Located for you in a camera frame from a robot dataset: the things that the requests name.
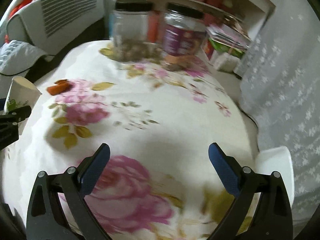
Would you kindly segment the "white plastic trash bin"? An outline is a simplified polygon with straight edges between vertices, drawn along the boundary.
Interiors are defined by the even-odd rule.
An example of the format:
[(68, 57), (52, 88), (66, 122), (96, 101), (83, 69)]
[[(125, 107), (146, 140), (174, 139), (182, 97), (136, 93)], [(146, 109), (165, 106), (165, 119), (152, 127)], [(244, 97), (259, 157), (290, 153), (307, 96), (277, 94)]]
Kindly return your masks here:
[(295, 199), (295, 181), (291, 154), (286, 146), (260, 151), (255, 159), (256, 171), (260, 174), (270, 175), (277, 171), (283, 178), (290, 206)]

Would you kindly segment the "orange peel scrap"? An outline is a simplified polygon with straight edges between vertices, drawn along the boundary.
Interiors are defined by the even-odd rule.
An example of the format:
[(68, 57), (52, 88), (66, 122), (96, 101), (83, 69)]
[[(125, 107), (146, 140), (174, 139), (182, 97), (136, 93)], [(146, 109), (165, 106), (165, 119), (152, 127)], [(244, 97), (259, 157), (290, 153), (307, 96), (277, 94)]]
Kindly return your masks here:
[(47, 92), (54, 96), (68, 91), (72, 84), (68, 80), (58, 80), (53, 86), (47, 87)]

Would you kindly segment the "white embroidered lace curtain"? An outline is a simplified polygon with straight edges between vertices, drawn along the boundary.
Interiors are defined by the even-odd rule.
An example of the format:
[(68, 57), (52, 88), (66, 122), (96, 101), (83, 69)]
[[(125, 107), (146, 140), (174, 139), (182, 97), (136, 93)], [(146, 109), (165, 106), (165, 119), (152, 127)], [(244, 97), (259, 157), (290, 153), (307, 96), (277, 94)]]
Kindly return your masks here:
[(308, 0), (273, 1), (237, 69), (240, 107), (258, 127), (260, 150), (289, 149), (301, 226), (319, 205), (319, 19)]

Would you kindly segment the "floral paper cup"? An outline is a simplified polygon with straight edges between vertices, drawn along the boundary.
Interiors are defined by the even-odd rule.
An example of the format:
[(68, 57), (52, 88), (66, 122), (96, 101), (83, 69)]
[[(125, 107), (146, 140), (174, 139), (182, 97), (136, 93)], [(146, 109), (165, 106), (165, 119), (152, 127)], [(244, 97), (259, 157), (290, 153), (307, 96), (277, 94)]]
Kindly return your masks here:
[(30, 106), (33, 109), (41, 95), (42, 93), (29, 80), (15, 76), (12, 78), (7, 94), (4, 113), (8, 114), (10, 111), (24, 106)]

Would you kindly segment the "purple label jar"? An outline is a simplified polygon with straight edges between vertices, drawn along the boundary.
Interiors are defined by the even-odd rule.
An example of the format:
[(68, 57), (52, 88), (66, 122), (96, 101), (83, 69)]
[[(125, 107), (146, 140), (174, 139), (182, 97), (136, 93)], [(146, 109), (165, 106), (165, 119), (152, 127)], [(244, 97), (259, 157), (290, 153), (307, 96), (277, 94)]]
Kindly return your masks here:
[(162, 22), (162, 50), (166, 64), (185, 67), (206, 35), (204, 13), (178, 3), (167, 3)]

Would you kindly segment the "clear jar black lid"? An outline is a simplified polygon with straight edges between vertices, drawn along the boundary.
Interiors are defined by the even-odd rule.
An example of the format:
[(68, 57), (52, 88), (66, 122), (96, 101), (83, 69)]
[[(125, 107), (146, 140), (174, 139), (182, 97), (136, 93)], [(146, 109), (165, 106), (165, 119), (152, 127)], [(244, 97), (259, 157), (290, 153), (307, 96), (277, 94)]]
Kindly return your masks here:
[(149, 54), (148, 30), (153, 3), (116, 0), (112, 18), (113, 53), (117, 61), (137, 62)]

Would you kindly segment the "grey quilted cloth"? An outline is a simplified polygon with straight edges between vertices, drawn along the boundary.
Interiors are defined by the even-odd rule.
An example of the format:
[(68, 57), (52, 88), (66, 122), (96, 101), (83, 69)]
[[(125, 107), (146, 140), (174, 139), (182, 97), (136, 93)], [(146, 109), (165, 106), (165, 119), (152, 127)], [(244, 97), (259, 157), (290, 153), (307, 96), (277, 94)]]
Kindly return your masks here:
[(35, 62), (48, 54), (27, 42), (13, 40), (1, 46), (1, 99), (6, 98), (11, 80), (15, 76), (25, 77)]

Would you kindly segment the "white fluffy mat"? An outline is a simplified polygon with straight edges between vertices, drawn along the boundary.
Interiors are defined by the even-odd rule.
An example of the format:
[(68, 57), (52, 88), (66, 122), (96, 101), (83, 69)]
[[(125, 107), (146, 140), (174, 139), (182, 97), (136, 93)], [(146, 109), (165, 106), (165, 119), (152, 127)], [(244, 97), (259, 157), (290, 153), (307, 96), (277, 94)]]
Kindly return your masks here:
[(231, 73), (239, 63), (239, 58), (229, 53), (223, 53), (215, 60), (214, 68), (219, 72)]

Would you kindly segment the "red stuffed toy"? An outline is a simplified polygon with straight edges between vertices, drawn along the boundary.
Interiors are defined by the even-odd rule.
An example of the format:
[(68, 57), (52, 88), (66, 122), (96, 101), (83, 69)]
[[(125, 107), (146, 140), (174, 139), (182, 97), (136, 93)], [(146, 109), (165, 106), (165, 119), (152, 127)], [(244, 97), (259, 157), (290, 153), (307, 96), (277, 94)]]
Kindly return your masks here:
[(5, 11), (2, 19), (1, 19), (1, 42), (9, 43), (9, 38), (7, 35), (7, 23), (10, 18), (22, 9), (24, 6), (31, 3), (33, 0), (13, 0), (9, 5), (8, 9)]

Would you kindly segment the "floral white tablecloth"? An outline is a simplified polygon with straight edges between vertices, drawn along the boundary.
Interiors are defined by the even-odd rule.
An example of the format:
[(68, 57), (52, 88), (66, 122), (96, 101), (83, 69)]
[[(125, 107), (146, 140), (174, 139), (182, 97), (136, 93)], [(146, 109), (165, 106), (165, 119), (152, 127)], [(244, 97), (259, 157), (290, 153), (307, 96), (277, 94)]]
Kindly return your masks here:
[[(85, 200), (113, 239), (207, 239), (233, 200), (208, 147), (253, 164), (238, 107), (199, 59), (170, 72), (110, 52), (106, 41), (80, 45), (37, 81), (42, 95), (2, 153), (4, 201), (25, 224), (37, 174), (62, 173), (106, 143), (110, 160)], [(58, 80), (72, 86), (52, 96)]]

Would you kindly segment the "white slatted air appliance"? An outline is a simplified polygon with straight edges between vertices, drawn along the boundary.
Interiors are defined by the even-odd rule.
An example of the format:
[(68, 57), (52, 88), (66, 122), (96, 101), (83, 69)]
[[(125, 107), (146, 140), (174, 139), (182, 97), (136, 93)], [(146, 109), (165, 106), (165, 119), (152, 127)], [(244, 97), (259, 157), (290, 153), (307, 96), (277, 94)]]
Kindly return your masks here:
[(56, 55), (104, 14), (104, 0), (35, 0), (10, 18), (7, 35)]

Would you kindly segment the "stack of colourful papers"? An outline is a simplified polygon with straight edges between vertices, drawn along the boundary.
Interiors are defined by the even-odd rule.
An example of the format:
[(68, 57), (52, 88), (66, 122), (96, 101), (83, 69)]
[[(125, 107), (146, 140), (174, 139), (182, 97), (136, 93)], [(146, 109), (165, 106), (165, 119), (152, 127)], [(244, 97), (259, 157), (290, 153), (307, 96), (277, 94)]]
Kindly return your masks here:
[(206, 27), (207, 41), (213, 51), (228, 53), (241, 59), (251, 44), (251, 39), (226, 26), (211, 24)]

